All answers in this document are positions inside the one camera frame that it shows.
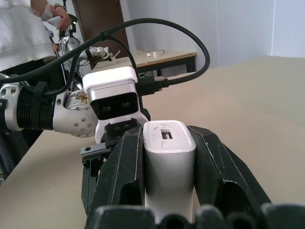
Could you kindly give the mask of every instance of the white object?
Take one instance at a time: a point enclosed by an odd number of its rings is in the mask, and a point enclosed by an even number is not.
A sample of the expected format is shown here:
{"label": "white object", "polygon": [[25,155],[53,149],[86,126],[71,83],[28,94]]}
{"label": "white object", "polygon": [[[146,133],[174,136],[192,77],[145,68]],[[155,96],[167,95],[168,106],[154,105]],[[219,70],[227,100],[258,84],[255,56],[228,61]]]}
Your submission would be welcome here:
{"label": "white object", "polygon": [[94,135],[97,125],[97,117],[86,98],[79,92],[72,93],[66,101],[68,92],[59,94],[56,97],[53,128],[55,132],[71,134],[77,137],[90,137]]}
{"label": "white object", "polygon": [[109,57],[108,47],[91,47],[90,49],[92,56],[100,56],[102,59],[106,60]]}
{"label": "white object", "polygon": [[110,84],[123,84],[124,81],[129,81],[133,84],[138,82],[137,75],[132,67],[122,67],[90,73],[83,77],[82,83],[85,93],[88,90],[96,90],[105,88]]}
{"label": "white object", "polygon": [[61,21],[61,16],[56,16],[54,18],[51,18],[49,20],[47,20],[47,22],[52,25],[55,26],[56,28],[58,28],[58,24]]}
{"label": "white object", "polygon": [[112,63],[112,64],[116,64],[116,63],[117,63],[116,57],[115,57],[115,56],[112,56],[112,57],[111,57],[111,63]]}
{"label": "white object", "polygon": [[18,126],[17,122],[17,107],[18,99],[22,87],[19,83],[7,83],[1,87],[0,98],[6,99],[6,109],[5,109],[5,123],[9,130],[11,131],[21,131],[22,128]]}
{"label": "white object", "polygon": [[189,222],[193,215],[196,144],[179,121],[144,124],[145,206],[156,223],[169,214],[180,214]]}
{"label": "white object", "polygon": [[148,52],[146,54],[147,57],[153,57],[156,58],[158,56],[161,56],[162,54],[164,54],[164,50],[158,50],[158,51],[154,51],[154,52]]}
{"label": "white object", "polygon": [[[138,82],[136,73],[132,67],[122,67],[91,73],[84,76],[82,83],[85,93],[92,103],[95,100],[110,98],[121,94],[137,94],[135,83]],[[106,120],[98,120],[95,131],[96,143],[100,143],[105,133],[105,126],[118,122],[136,119],[139,124],[144,125],[148,120],[141,113],[139,99],[137,97],[138,110],[133,114],[123,115]]]}
{"label": "white object", "polygon": [[55,56],[51,41],[39,18],[31,12],[30,1],[0,1],[0,72],[11,67]]}

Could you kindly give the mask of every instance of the wooden table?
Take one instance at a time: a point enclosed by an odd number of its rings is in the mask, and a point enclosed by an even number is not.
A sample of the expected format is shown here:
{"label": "wooden table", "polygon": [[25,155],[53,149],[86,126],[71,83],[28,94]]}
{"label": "wooden table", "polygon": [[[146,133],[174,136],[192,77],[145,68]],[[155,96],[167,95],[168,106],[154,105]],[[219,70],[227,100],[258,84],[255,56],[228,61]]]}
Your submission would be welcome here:
{"label": "wooden table", "polygon": [[[143,98],[154,120],[217,133],[274,203],[305,204],[305,59],[264,57],[209,70]],[[82,229],[79,139],[45,131],[0,188],[0,228]]]}
{"label": "wooden table", "polygon": [[[169,68],[184,64],[186,64],[187,73],[195,72],[196,55],[197,53],[195,52],[165,52],[161,56],[154,58],[147,57],[146,54],[143,53],[141,55],[135,55],[134,60],[137,64],[139,73],[145,73],[156,70],[157,75],[161,76],[163,68]],[[119,58],[116,60],[116,62],[117,63],[112,63],[110,61],[99,62],[94,67],[93,72],[132,65],[128,57]]]}

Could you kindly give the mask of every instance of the door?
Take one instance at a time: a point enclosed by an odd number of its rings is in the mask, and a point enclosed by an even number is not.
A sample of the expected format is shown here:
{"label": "door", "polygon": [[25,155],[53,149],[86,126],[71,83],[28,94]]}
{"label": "door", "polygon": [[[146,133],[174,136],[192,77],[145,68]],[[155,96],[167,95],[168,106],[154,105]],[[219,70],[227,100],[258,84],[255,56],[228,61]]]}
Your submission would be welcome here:
{"label": "door", "polygon": [[[101,31],[107,30],[123,22],[120,0],[72,0],[83,39],[96,36]],[[126,31],[121,30],[114,34],[128,46]],[[94,46],[109,47],[114,55],[121,50],[117,58],[127,56],[119,44],[113,41],[98,42]]]}

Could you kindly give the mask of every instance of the person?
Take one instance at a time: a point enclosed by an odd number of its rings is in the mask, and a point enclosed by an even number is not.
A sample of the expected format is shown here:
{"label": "person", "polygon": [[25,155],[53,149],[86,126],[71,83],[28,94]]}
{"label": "person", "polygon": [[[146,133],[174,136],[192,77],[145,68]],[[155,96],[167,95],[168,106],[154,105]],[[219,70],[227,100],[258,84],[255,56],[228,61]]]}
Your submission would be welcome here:
{"label": "person", "polygon": [[[47,0],[0,0],[0,73],[21,75],[42,67],[44,58],[55,56],[42,22],[54,16],[61,17],[58,29],[68,29],[71,20],[66,10],[55,8]],[[29,84],[36,86],[38,81],[44,81],[59,89],[62,85],[54,81],[56,78],[45,74]],[[3,173],[11,172],[40,133],[23,130],[0,134],[0,166],[7,170]]]}
{"label": "person", "polygon": [[[44,65],[43,58],[55,56],[42,21],[61,16],[58,29],[66,30],[71,20],[63,7],[54,8],[46,0],[0,0],[0,72],[24,74]],[[54,88],[51,75],[29,83],[45,81]]]}

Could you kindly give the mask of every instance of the black pants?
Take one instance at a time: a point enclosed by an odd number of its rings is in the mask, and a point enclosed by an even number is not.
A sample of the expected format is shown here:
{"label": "black pants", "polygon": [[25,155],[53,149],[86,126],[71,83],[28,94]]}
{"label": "black pants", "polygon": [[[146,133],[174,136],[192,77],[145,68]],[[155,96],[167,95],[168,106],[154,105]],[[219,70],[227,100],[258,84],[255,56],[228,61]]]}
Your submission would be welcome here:
{"label": "black pants", "polygon": [[[25,64],[2,71],[5,75],[22,75],[44,66],[43,60],[31,61]],[[54,89],[64,86],[61,68],[55,68],[45,75],[28,80],[31,86],[36,86],[38,81],[47,82]],[[0,166],[6,178],[15,166],[21,161],[26,152],[34,144],[42,131],[22,130],[19,132],[0,134]]]}

